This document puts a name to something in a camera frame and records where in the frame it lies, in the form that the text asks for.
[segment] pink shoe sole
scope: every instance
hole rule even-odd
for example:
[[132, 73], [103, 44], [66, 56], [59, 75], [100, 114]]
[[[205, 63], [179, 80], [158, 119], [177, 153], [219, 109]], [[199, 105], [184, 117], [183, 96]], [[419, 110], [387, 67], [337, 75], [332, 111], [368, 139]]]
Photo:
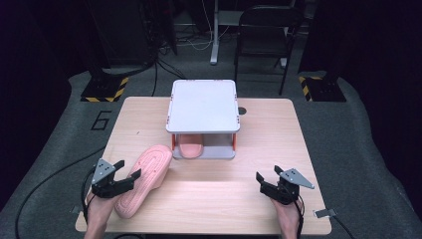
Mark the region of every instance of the pink shoe sole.
[[161, 186], [171, 158], [172, 151], [165, 145], [152, 146], [139, 157], [128, 175], [141, 169], [140, 178], [134, 182], [133, 190], [123, 194], [114, 206], [119, 217], [132, 217], [149, 191]]
[[179, 136], [179, 149], [182, 157], [195, 158], [204, 150], [202, 134], [181, 134]]

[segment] black equipment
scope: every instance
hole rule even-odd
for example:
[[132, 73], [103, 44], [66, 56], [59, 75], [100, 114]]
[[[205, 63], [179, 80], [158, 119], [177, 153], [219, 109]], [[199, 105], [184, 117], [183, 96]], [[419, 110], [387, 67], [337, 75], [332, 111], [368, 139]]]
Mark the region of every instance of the black equipment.
[[124, 167], [123, 160], [111, 165], [100, 158], [92, 180], [93, 194], [101, 198], [113, 198], [132, 190], [134, 181], [140, 177], [140, 170], [126, 179], [114, 181], [115, 172], [122, 167]]
[[280, 167], [274, 166], [274, 171], [280, 176], [277, 186], [266, 182], [264, 177], [257, 172], [257, 180], [261, 184], [260, 191], [284, 205], [295, 203], [299, 213], [298, 238], [300, 238], [304, 226], [304, 213], [297, 203], [300, 197], [299, 186], [311, 189], [315, 187], [294, 168], [283, 171]]

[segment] gray carpet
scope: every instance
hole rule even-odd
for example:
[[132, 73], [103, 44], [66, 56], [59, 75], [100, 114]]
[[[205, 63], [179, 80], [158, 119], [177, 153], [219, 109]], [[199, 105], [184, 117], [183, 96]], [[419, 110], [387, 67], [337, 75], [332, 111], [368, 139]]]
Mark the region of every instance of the gray carpet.
[[[241, 60], [238, 97], [287, 98], [293, 101], [325, 205], [337, 211], [338, 217], [356, 238], [422, 238], [422, 223], [413, 212], [401, 184], [385, 168], [371, 139], [365, 107], [356, 91], [340, 79], [338, 83], [347, 98], [346, 103], [306, 101], [297, 74], [305, 42], [306, 37], [297, 40], [281, 96], [278, 95], [280, 76], [274, 75], [271, 67], [263, 71], [263, 62], [257, 65], [256, 60], [252, 63]], [[178, 56], [169, 52], [159, 57], [188, 79], [233, 79], [234, 46], [235, 39], [225, 38], [216, 66], [209, 64], [210, 47], [199, 51], [190, 46], [180, 46]], [[132, 69], [114, 69], [112, 72], [128, 70]], [[154, 67], [130, 77], [121, 99], [116, 103], [80, 102], [80, 94], [90, 76], [83, 73], [69, 79], [72, 96], [60, 122], [0, 213], [1, 238], [15, 237], [14, 222], [19, 206], [38, 183], [65, 165], [106, 145], [124, 99], [151, 96], [154, 77]], [[178, 78], [158, 67], [157, 79], [154, 95], [168, 97], [173, 81]], [[110, 112], [102, 114], [109, 119], [105, 130], [91, 130], [101, 111]], [[101, 155], [99, 152], [58, 173], [35, 191], [20, 216], [21, 238], [83, 237], [83, 233], [75, 229], [77, 215], [70, 211], [75, 205], [81, 206], [83, 178]], [[304, 238], [348, 238], [335, 220], [331, 220], [331, 224], [329, 235]], [[108, 234], [106, 238], [115, 235], [118, 234]]]

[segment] office chair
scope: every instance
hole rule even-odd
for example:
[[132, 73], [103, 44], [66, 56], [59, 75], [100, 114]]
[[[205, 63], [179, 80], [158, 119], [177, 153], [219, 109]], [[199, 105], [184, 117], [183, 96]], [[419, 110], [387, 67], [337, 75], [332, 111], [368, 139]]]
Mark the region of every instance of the office chair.
[[259, 5], [247, 9], [240, 17], [235, 55], [235, 78], [237, 83], [239, 57], [286, 58], [282, 94], [289, 67], [295, 35], [304, 20], [303, 13], [289, 6]]

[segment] wooden table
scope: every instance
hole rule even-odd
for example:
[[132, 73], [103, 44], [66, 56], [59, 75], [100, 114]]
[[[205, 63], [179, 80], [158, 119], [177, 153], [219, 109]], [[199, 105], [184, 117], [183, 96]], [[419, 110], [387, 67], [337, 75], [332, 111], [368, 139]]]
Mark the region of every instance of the wooden table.
[[[171, 144], [165, 129], [169, 98], [125, 100], [103, 158], [124, 159], [115, 180], [126, 178], [138, 157], [152, 145]], [[325, 235], [329, 219], [293, 103], [283, 99], [238, 99], [240, 118], [233, 159], [173, 159], [161, 187], [152, 190], [130, 219], [113, 213], [106, 231], [174, 234], [280, 234], [275, 208], [260, 193], [259, 171], [276, 184], [274, 165], [296, 168], [316, 188], [301, 187], [306, 212], [304, 235]], [[82, 214], [76, 228], [87, 229]]]

